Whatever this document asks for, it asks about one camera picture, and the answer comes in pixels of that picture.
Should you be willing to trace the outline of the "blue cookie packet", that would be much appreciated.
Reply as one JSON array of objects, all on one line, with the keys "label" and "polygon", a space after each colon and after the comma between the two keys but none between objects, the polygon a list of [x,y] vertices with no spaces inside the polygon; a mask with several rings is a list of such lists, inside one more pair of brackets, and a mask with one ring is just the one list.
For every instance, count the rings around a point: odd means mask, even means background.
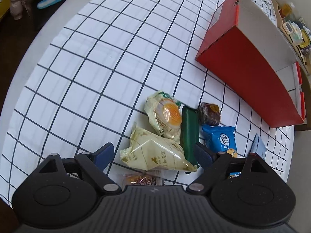
[{"label": "blue cookie packet", "polygon": [[233,126],[210,126],[203,125],[202,133],[205,139],[202,160],[199,162],[201,167],[206,170],[218,158],[221,153],[230,154],[237,158],[237,146],[233,132]]}]

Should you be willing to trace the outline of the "small pink clear candy packet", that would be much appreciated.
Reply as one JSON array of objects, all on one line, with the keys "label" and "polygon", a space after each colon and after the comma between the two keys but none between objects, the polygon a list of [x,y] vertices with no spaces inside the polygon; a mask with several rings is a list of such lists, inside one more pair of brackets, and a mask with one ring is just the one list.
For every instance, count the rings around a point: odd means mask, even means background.
[{"label": "small pink clear candy packet", "polygon": [[164,179],[161,170],[145,171],[143,173],[124,174],[121,178],[121,188],[126,186],[162,186]]}]

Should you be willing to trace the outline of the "cream star snack packet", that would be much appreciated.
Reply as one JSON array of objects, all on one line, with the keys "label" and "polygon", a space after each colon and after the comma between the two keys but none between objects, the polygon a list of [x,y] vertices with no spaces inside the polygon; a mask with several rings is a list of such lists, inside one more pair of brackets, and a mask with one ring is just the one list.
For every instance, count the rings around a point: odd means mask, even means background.
[{"label": "cream star snack packet", "polygon": [[196,172],[197,166],[186,160],[183,148],[174,140],[146,129],[132,127],[130,147],[120,151],[120,160],[128,167],[143,171],[158,169]]}]

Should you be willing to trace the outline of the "light blue small packet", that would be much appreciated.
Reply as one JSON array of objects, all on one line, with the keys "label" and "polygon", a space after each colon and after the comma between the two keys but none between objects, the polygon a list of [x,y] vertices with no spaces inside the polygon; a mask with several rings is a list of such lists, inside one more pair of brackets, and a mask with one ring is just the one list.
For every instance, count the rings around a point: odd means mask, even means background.
[{"label": "light blue small packet", "polygon": [[266,158],[266,146],[258,134],[255,135],[250,149],[251,153],[258,154],[263,160]]}]

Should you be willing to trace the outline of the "green snack bar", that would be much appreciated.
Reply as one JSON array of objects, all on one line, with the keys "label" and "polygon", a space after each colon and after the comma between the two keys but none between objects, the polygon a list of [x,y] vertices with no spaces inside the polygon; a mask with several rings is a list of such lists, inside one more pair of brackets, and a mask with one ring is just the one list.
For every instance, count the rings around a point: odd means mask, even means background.
[{"label": "green snack bar", "polygon": [[183,148],[184,156],[195,170],[198,163],[194,155],[194,147],[199,142],[199,121],[198,110],[184,105],[182,108],[181,138],[180,145]]}]

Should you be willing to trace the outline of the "dark brown wrapped cake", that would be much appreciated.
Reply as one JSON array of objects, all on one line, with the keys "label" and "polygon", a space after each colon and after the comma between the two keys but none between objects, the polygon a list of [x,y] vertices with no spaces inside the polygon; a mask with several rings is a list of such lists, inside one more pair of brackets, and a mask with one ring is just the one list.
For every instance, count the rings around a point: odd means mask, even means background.
[{"label": "dark brown wrapped cake", "polygon": [[221,119],[219,106],[202,102],[198,108],[198,117],[201,125],[218,126]]}]

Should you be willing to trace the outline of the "egg yolk pastry packet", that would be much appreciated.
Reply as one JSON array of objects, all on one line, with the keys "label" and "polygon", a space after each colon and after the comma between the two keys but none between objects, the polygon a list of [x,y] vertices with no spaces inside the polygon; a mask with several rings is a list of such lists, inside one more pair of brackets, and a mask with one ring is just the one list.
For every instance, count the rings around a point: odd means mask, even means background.
[{"label": "egg yolk pastry packet", "polygon": [[181,103],[164,91],[157,91],[145,102],[144,111],[155,132],[163,137],[174,140],[178,144],[181,137],[182,116]]}]

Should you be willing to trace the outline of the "white grid tablecloth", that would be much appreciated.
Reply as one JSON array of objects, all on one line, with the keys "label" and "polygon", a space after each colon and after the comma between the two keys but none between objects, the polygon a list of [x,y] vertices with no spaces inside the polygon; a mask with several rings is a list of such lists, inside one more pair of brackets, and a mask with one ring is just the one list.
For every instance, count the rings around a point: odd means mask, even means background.
[{"label": "white grid tablecloth", "polygon": [[[162,90],[182,104],[215,103],[234,126],[238,156],[255,135],[266,162],[287,180],[294,128],[270,128],[230,87],[195,60],[224,0],[91,0],[39,51],[18,92],[3,141],[1,199],[49,154],[64,158],[111,142],[128,146],[136,123],[150,129],[144,103]],[[252,0],[276,21],[271,0]]]}]

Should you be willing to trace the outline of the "red cardboard box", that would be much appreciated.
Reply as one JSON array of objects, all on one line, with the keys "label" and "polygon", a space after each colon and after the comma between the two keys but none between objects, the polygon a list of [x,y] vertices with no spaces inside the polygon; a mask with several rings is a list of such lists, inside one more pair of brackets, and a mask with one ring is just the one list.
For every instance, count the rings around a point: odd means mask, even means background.
[{"label": "red cardboard box", "polygon": [[219,6],[196,61],[231,87],[270,127],[304,123],[295,53],[252,0],[225,0]]}]

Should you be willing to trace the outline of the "wooden side cabinet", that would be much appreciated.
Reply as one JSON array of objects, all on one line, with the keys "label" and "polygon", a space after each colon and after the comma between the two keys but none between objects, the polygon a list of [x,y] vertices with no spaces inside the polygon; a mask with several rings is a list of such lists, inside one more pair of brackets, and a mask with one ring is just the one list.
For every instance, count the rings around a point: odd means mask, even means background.
[{"label": "wooden side cabinet", "polygon": [[294,0],[279,3],[271,0],[275,10],[277,27],[284,34],[308,76],[310,76],[310,27],[302,17],[296,18]]}]

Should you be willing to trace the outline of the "yellow box on cabinet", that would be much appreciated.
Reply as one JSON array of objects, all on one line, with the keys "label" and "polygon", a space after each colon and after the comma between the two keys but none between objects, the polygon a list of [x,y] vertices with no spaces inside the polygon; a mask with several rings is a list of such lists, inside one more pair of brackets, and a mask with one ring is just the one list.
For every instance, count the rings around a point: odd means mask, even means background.
[{"label": "yellow box on cabinet", "polygon": [[301,29],[301,34],[303,37],[303,41],[299,44],[299,48],[302,50],[310,46],[310,38],[304,29]]}]

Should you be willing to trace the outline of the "tissue pack on cabinet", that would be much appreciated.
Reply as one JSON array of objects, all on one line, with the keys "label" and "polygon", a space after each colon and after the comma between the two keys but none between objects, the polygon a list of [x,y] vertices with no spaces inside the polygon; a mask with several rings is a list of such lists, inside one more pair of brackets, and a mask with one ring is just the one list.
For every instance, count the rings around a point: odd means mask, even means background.
[{"label": "tissue pack on cabinet", "polygon": [[294,32],[292,33],[291,38],[292,38],[293,43],[295,45],[299,45],[303,41],[303,37],[302,37],[302,34],[301,34],[301,29],[294,22],[292,22],[292,27],[293,27]]}]

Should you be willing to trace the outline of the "white digital timer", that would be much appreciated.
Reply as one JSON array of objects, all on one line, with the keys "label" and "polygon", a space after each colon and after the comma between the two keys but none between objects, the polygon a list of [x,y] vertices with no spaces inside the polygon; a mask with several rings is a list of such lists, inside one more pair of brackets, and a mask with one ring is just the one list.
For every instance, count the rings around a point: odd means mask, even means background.
[{"label": "white digital timer", "polygon": [[292,27],[292,23],[290,21],[283,23],[282,27],[288,35],[290,35],[294,32],[293,27]]}]

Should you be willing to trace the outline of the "orange drink bottle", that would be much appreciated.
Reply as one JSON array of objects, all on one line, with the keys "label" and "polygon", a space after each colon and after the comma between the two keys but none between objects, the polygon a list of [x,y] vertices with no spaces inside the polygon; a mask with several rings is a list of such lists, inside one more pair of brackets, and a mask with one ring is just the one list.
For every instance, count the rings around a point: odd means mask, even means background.
[{"label": "orange drink bottle", "polygon": [[280,10],[279,10],[279,14],[281,16],[281,18],[285,18],[288,15],[290,15],[292,13],[293,9],[289,4],[284,4]]}]

